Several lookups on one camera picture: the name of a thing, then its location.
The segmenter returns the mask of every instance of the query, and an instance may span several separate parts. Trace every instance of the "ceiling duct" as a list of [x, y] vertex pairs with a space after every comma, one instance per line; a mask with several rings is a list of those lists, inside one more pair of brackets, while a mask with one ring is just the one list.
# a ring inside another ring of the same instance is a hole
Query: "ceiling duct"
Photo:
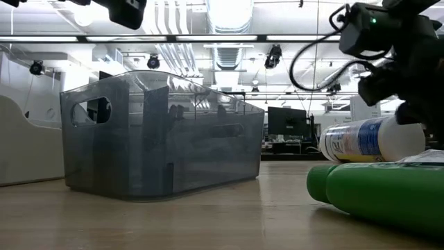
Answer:
[[[159, 35], [159, 29], [156, 25], [155, 20], [155, 0], [148, 0], [146, 3], [146, 10], [144, 13], [144, 22], [142, 22], [142, 29], [147, 34]], [[159, 51], [160, 55], [163, 57], [164, 62], [168, 65], [171, 72], [177, 75], [181, 75], [179, 67], [176, 66], [173, 61], [173, 56], [169, 53], [166, 44], [156, 44], [155, 48]]]
[[[248, 33], [253, 16], [254, 0], [206, 0], [206, 4], [210, 33]], [[241, 48], [214, 48], [215, 66], [222, 70], [234, 70], [239, 66], [242, 54]]]

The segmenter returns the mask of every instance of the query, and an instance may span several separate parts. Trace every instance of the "white wall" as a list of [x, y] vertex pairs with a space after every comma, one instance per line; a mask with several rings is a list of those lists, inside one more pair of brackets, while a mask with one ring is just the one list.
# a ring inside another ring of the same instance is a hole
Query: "white wall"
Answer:
[[60, 127], [60, 87], [57, 77], [34, 76], [28, 66], [0, 54], [0, 95], [14, 100], [23, 113], [29, 111], [30, 122]]
[[66, 72], [62, 73], [62, 91], [72, 90], [87, 85], [89, 83], [89, 77], [90, 73], [82, 67], [69, 68]]

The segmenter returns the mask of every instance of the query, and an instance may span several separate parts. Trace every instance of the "table surface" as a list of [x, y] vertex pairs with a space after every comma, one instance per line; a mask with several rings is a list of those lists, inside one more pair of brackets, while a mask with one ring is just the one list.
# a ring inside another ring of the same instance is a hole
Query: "table surface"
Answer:
[[257, 180], [155, 203], [0, 187], [0, 249], [440, 249], [314, 201], [305, 179], [330, 162], [263, 162]]

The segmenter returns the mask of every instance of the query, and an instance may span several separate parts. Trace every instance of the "gray storage bin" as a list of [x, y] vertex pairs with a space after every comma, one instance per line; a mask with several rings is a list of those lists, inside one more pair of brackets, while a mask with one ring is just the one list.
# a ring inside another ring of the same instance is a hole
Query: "gray storage bin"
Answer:
[[73, 189], [149, 200], [259, 173], [264, 111], [184, 78], [128, 72], [60, 102]]

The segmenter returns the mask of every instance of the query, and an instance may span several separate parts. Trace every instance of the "camera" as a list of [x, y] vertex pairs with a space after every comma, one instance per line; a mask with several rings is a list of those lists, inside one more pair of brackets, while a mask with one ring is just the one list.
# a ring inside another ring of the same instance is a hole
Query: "camera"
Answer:
[[[14, 7], [19, 7], [20, 2], [27, 2], [27, 0], [2, 1]], [[91, 4], [91, 0], [71, 0], [71, 2], [80, 6], [88, 6]], [[112, 22], [133, 30], [137, 30], [142, 25], [146, 0], [95, 0], [95, 2], [108, 9]]]
[[149, 69], [158, 69], [160, 67], [158, 55], [150, 55], [146, 66], [148, 66]]
[[45, 68], [42, 60], [34, 60], [33, 64], [29, 67], [29, 72], [34, 76], [41, 76], [44, 74]]
[[274, 69], [280, 62], [280, 57], [282, 56], [282, 50], [280, 45], [273, 44], [271, 47], [270, 53], [267, 55], [265, 60], [265, 68], [266, 69]]

